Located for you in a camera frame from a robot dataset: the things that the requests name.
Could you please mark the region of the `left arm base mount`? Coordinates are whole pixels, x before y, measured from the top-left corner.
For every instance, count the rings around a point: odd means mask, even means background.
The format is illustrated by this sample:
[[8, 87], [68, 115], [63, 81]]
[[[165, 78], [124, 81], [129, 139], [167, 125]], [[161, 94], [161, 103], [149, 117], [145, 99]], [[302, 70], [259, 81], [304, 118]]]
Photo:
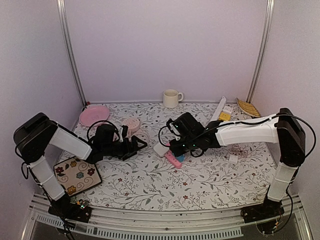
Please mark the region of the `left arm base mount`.
[[92, 208], [86, 204], [72, 203], [69, 198], [60, 198], [59, 200], [52, 200], [48, 213], [62, 219], [88, 223]]

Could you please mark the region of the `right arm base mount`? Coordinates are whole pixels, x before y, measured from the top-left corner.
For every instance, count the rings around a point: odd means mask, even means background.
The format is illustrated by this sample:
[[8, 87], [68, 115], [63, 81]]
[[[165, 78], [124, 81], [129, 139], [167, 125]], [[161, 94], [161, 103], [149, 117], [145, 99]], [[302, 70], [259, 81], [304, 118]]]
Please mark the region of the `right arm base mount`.
[[245, 223], [274, 218], [285, 213], [282, 202], [265, 199], [263, 203], [243, 207], [240, 215]]

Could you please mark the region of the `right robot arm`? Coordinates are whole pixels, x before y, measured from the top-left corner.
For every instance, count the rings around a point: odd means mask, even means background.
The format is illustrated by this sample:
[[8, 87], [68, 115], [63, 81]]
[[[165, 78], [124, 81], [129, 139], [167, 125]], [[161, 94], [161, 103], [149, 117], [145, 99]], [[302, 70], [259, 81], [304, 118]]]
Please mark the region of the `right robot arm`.
[[185, 153], [225, 147], [233, 144], [272, 143], [280, 148], [280, 160], [275, 176], [266, 193], [266, 201], [259, 206], [262, 218], [269, 218], [278, 210], [287, 187], [306, 158], [306, 134], [288, 108], [279, 113], [256, 119], [215, 120], [203, 126], [189, 112], [166, 123], [176, 138], [169, 142], [170, 151], [177, 157]]

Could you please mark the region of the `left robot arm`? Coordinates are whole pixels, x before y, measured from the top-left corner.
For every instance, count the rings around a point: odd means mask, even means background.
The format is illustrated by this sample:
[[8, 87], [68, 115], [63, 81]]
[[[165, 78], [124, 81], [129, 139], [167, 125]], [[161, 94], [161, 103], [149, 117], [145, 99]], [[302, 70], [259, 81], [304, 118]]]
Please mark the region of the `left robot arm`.
[[96, 127], [95, 134], [83, 139], [39, 112], [13, 133], [15, 154], [29, 167], [49, 198], [55, 201], [54, 207], [63, 217], [70, 217], [74, 213], [74, 205], [65, 199], [68, 194], [46, 160], [48, 146], [72, 154], [89, 164], [96, 164], [104, 157], [125, 161], [148, 145], [135, 135], [127, 137], [126, 125], [118, 129], [108, 120], [99, 120], [89, 126], [90, 129], [93, 127]]

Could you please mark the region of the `light blue socket adapter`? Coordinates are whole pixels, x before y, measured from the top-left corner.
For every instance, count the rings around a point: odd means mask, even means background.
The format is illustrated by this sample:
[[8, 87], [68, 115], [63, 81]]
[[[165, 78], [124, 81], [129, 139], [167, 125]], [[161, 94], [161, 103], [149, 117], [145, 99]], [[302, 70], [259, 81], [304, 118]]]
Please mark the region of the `light blue socket adapter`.
[[176, 156], [175, 157], [180, 163], [182, 163], [185, 160], [185, 156], [184, 155], [180, 155], [180, 156]]

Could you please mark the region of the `pink triangular power strip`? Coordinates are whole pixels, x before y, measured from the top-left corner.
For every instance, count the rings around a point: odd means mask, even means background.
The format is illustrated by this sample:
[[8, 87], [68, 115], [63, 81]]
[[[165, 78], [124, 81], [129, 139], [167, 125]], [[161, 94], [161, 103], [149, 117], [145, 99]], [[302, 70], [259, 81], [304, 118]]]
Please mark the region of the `pink triangular power strip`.
[[165, 153], [164, 157], [171, 163], [175, 168], [180, 169], [182, 167], [182, 163], [176, 159], [173, 153], [169, 150]]

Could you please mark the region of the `round pink power strip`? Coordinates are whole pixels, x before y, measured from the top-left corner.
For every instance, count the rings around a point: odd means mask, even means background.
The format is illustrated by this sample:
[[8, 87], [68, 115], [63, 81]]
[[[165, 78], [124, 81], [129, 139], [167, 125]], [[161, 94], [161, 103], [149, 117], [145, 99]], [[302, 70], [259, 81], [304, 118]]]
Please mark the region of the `round pink power strip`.
[[131, 137], [135, 132], [140, 129], [140, 120], [138, 118], [125, 118], [122, 124], [128, 127], [127, 136]]

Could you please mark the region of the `large white power adapter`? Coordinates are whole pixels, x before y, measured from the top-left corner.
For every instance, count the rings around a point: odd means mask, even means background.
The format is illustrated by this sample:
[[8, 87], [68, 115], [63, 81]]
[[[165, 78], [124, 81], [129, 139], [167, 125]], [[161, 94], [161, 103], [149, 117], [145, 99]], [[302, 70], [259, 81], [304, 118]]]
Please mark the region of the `large white power adapter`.
[[168, 152], [169, 148], [168, 146], [163, 146], [160, 142], [158, 142], [153, 146], [153, 150], [158, 156], [164, 157], [165, 154]]

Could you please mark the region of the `small white usb charger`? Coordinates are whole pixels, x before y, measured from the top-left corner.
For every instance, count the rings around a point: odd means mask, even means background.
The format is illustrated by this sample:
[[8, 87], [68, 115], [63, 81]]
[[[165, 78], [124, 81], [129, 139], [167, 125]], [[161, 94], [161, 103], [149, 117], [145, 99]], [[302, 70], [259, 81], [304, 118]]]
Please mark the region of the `small white usb charger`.
[[238, 160], [239, 160], [239, 157], [237, 155], [231, 154], [229, 156], [228, 162], [233, 164], [233, 165], [236, 165], [238, 163]]

